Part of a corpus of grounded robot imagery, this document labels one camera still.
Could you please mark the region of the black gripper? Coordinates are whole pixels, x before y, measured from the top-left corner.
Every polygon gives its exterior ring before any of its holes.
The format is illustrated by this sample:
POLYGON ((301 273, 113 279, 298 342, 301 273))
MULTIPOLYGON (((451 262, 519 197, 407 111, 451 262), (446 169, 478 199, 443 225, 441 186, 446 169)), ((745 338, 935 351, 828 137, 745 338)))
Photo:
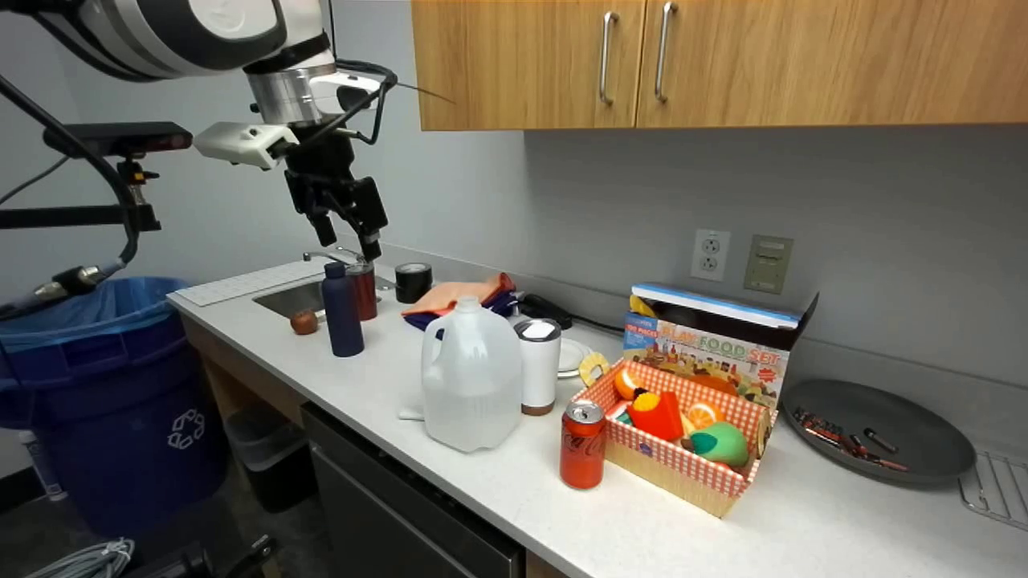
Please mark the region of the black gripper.
POLYGON ((367 262, 383 257, 379 233, 389 225, 373 178, 354 178, 351 137, 298 130, 298 144, 287 152, 287 186, 298 216, 314 229, 321 246, 337 242, 332 216, 348 223, 367 262))

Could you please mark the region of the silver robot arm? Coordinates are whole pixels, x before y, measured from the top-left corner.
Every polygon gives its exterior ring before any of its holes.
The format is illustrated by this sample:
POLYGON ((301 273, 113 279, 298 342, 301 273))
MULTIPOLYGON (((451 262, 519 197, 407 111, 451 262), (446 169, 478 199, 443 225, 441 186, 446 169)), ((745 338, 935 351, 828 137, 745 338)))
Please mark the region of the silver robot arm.
POLYGON ((354 178, 354 143, 379 137, 383 104, 398 77, 345 62, 324 0, 4 0, 34 20, 89 68, 136 83, 241 72, 256 121, 214 121, 195 152, 270 169, 287 165, 298 216, 327 246, 332 212, 357 234, 361 257, 383 253, 389 225, 375 179, 354 178))

